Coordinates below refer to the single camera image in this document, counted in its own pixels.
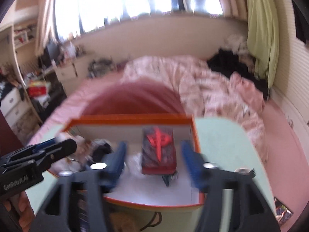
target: desk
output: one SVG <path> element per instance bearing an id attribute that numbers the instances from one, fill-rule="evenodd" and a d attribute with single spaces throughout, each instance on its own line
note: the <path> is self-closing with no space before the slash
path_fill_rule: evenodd
<path id="1" fill-rule="evenodd" d="M 45 135 L 42 142 L 53 138 L 62 128 L 62 125 L 54 126 L 49 133 Z M 197 118 L 196 128 L 201 151 L 205 154 L 208 161 L 215 162 L 219 164 L 221 168 L 230 171 L 234 171 L 240 167 L 255 169 L 256 177 L 254 181 L 264 194 L 272 210 L 275 212 L 273 195 L 266 172 L 245 131 L 236 123 L 223 118 Z M 38 211 L 49 189 L 53 187 L 55 182 L 55 177 L 45 172 L 44 181 L 26 191 L 35 213 Z M 221 232 L 228 231 L 231 216 L 232 191 L 225 190 L 223 196 Z M 146 225 L 153 215 L 152 211 L 132 208 L 119 207 L 119 210 L 134 216 L 140 227 Z M 201 208 L 192 212 L 179 212 L 176 209 L 162 212 L 162 223 L 158 227 L 151 228 L 151 231 L 194 231 L 200 212 Z"/>

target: red box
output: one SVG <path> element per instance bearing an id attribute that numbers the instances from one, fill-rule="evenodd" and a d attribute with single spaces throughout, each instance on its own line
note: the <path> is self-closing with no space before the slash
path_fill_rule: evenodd
<path id="1" fill-rule="evenodd" d="M 28 94 L 29 94 L 29 97 L 31 98 L 46 95 L 47 93 L 48 92 L 47 92 L 46 86 L 41 86 L 41 87 L 35 86 L 35 87 L 28 88 Z"/>
<path id="2" fill-rule="evenodd" d="M 176 171 L 173 129 L 149 127 L 143 130 L 143 174 L 169 175 Z"/>

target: white shelving unit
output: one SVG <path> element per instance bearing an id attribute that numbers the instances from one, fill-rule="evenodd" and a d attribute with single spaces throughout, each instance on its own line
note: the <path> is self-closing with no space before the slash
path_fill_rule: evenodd
<path id="1" fill-rule="evenodd" d="M 14 73 L 16 74 L 18 82 L 23 87 L 25 100 L 22 101 L 18 90 L 15 88 L 14 92 L 12 91 L 12 95 L 8 94 L 1 101 L 1 111 L 3 112 L 5 109 L 5 118 L 9 123 L 10 127 L 13 129 L 14 124 L 23 117 L 23 114 L 31 110 L 33 112 L 34 118 L 36 118 L 36 123 L 42 123 L 38 113 L 33 107 L 31 100 L 28 96 L 26 85 L 24 83 L 23 77 L 20 72 L 20 68 L 17 63 L 16 57 L 16 47 L 14 44 L 16 35 L 14 34 L 14 26 L 13 24 L 9 25 L 6 29 L 0 32 L 0 43 L 1 43 L 1 51 L 0 51 L 0 66 L 5 62 L 9 63 L 13 66 Z"/>
<path id="2" fill-rule="evenodd" d="M 14 44 L 15 49 L 19 49 L 29 43 L 35 41 L 35 37 L 37 34 L 37 28 L 33 27 L 32 29 L 25 29 L 19 32 L 16 32 L 16 28 L 14 29 Z"/>

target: white wall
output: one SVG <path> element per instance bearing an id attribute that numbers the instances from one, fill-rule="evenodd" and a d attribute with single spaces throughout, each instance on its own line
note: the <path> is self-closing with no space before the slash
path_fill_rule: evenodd
<path id="1" fill-rule="evenodd" d="M 21 22 L 24 22 L 30 19 L 38 18 L 38 15 L 39 15 L 38 5 L 25 7 L 23 9 L 19 9 L 15 11 L 14 22 L 15 24 L 18 24 L 18 23 L 21 23 Z"/>
<path id="2" fill-rule="evenodd" d="M 274 85 L 309 120 L 309 49 L 296 38 L 291 0 L 275 0 L 279 18 L 279 60 Z"/>
<path id="3" fill-rule="evenodd" d="M 16 10 L 39 5 L 39 0 L 17 0 Z"/>
<path id="4" fill-rule="evenodd" d="M 16 7 L 16 0 L 13 2 L 11 7 L 5 14 L 4 18 L 2 19 L 0 23 L 0 31 L 8 27 L 10 24 L 14 23 L 15 7 Z"/>
<path id="5" fill-rule="evenodd" d="M 73 41 L 89 52 L 115 61 L 143 55 L 190 54 L 209 58 L 231 34 L 247 36 L 245 22 L 193 15 L 165 15 L 126 21 Z"/>

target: bed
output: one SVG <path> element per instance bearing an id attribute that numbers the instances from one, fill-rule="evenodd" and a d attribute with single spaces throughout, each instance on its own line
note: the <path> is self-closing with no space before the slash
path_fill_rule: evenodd
<path id="1" fill-rule="evenodd" d="M 72 118 L 78 118 L 98 94 L 115 83 L 130 83 L 144 78 L 160 82 L 179 94 L 187 115 L 217 116 L 239 123 L 247 132 L 263 163 L 266 163 L 268 149 L 259 111 L 253 110 L 244 101 L 244 96 L 239 93 L 232 80 L 212 72 L 205 61 L 189 55 L 144 56 L 128 62 L 123 72 L 111 72 L 102 78 L 85 80 L 53 112 L 30 143 L 37 143 L 53 124 L 64 124 Z M 253 93 L 257 93 L 257 97 L 261 96 L 255 89 Z"/>

